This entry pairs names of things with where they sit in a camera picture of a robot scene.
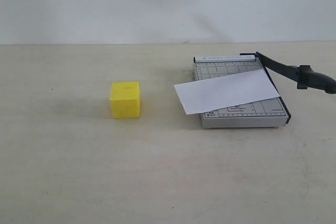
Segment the yellow foam cube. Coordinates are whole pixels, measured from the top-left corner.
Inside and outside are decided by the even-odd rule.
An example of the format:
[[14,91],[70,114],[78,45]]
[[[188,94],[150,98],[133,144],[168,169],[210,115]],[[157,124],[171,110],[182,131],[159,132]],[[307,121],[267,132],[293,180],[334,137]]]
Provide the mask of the yellow foam cube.
[[114,82],[110,92],[110,106],[114,119],[139,118],[141,115],[139,82]]

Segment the white paper sheet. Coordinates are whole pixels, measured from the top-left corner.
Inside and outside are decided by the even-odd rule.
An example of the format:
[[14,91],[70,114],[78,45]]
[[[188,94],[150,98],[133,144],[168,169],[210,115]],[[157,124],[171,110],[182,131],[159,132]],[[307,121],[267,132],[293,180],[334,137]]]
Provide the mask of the white paper sheet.
[[263,69],[175,84],[174,88],[187,115],[280,96]]

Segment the black cutter blade arm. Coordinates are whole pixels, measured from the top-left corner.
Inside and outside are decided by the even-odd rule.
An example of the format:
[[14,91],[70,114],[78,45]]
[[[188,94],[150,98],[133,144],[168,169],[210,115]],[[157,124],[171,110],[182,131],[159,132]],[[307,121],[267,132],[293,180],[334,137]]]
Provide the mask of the black cutter blade arm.
[[335,94],[335,80],[325,74],[315,72],[310,65],[288,66],[256,52],[263,66],[297,83],[297,89],[318,89]]

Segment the grey paper cutter base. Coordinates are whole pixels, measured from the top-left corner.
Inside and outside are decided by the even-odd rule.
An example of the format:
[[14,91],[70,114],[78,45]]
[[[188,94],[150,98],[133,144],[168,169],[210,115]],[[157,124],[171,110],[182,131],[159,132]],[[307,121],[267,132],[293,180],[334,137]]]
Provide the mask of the grey paper cutter base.
[[[194,80],[206,80],[230,74],[266,68],[254,53],[238,56],[194,57]],[[199,114],[205,129],[282,127],[291,114],[281,97],[235,105]]]

